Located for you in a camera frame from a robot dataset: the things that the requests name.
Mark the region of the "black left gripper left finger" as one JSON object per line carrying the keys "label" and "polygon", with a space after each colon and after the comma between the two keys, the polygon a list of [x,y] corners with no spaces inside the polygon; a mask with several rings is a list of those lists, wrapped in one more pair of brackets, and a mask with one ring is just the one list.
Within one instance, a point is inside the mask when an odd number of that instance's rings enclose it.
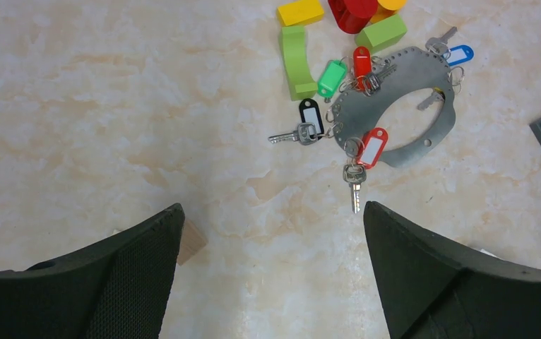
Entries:
{"label": "black left gripper left finger", "polygon": [[184,221],[174,204],[77,251],[0,271],[0,338],[157,338]]}

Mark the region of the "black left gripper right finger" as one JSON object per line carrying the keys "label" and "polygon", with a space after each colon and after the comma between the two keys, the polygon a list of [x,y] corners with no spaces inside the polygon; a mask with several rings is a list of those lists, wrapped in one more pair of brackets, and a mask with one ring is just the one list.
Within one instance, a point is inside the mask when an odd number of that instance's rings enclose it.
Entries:
{"label": "black left gripper right finger", "polygon": [[377,202],[364,209],[392,338],[541,338],[541,270],[484,254]]}

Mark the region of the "red key tag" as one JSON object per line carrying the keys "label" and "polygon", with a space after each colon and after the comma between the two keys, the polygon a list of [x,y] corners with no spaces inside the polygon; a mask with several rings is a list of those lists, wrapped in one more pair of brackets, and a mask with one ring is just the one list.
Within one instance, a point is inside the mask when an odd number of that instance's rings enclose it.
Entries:
{"label": "red key tag", "polygon": [[362,139],[362,149],[356,159],[358,165],[366,170],[374,167],[388,142],[388,133],[381,127],[376,127],[367,132]]}
{"label": "red key tag", "polygon": [[364,90],[364,77],[372,70],[370,51],[364,47],[357,47],[353,52],[353,74],[357,90]]}

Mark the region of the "perforated metal keyring plate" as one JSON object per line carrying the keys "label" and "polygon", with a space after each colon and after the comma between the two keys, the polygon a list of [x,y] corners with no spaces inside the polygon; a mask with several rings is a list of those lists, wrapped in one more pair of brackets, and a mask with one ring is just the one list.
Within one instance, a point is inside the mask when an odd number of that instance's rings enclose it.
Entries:
{"label": "perforated metal keyring plate", "polygon": [[451,67],[442,56],[419,47],[396,51],[384,57],[383,62],[388,71],[377,93],[366,95],[360,90],[347,89],[333,103],[331,111],[337,127],[334,139],[343,147],[347,139],[361,138],[376,127],[385,111],[401,97],[417,90],[438,88],[444,93],[444,101],[433,124],[418,139],[388,150],[379,158],[391,167],[407,167],[433,150],[455,125]]}

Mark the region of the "green key tag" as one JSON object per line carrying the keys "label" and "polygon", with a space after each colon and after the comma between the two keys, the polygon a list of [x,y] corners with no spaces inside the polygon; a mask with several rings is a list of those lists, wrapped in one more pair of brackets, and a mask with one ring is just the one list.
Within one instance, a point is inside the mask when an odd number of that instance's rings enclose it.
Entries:
{"label": "green key tag", "polygon": [[347,73],[347,64],[340,60],[331,60],[327,63],[317,84],[317,93],[325,99],[331,99],[343,82]]}

